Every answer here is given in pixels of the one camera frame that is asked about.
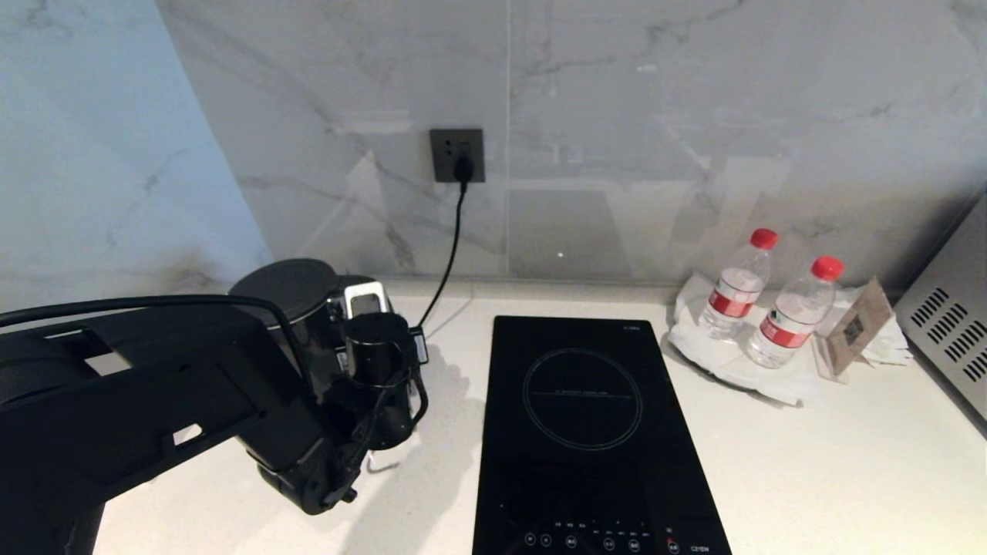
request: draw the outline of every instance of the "induction cooktop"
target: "induction cooktop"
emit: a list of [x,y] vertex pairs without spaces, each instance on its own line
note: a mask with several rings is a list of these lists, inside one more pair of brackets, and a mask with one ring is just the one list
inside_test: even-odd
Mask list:
[[496,317],[474,555],[729,552],[650,324]]

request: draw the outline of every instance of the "microwave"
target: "microwave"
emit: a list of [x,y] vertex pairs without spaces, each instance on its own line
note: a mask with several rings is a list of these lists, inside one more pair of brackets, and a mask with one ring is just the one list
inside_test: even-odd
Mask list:
[[987,436],[987,194],[894,310],[932,377]]

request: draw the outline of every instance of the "wall socket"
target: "wall socket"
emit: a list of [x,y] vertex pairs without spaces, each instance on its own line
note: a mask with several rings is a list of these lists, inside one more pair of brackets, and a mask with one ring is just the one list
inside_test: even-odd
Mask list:
[[484,131],[482,129],[432,129],[428,132],[432,147],[432,167],[436,183],[457,183],[452,175],[456,160],[467,154],[473,160],[473,180],[484,183]]

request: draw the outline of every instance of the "white countertop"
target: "white countertop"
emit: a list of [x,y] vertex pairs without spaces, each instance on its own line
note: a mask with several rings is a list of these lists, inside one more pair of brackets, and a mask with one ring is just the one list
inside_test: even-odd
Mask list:
[[[361,475],[352,505],[304,515],[230,440],[109,502],[96,553],[469,553],[499,314],[651,322],[737,555],[987,553],[987,442],[917,364],[855,363],[850,385],[779,407],[683,363],[663,339],[666,307],[647,301],[660,295],[456,296],[468,288],[425,326],[431,406],[412,440],[380,453],[401,466]],[[392,301],[417,319],[428,298]]]

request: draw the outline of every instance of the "water bottle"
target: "water bottle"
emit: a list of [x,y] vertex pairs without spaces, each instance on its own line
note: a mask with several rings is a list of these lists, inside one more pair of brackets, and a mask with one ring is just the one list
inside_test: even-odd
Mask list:
[[836,294],[833,282],[842,273],[839,259],[819,257],[808,273],[785,285],[750,338],[751,359],[766,368],[780,368],[791,360],[829,312]]
[[730,257],[699,316],[699,326],[708,336],[730,341],[740,330],[743,317],[771,277],[771,249],[777,243],[777,233],[757,229],[750,236],[750,244]]

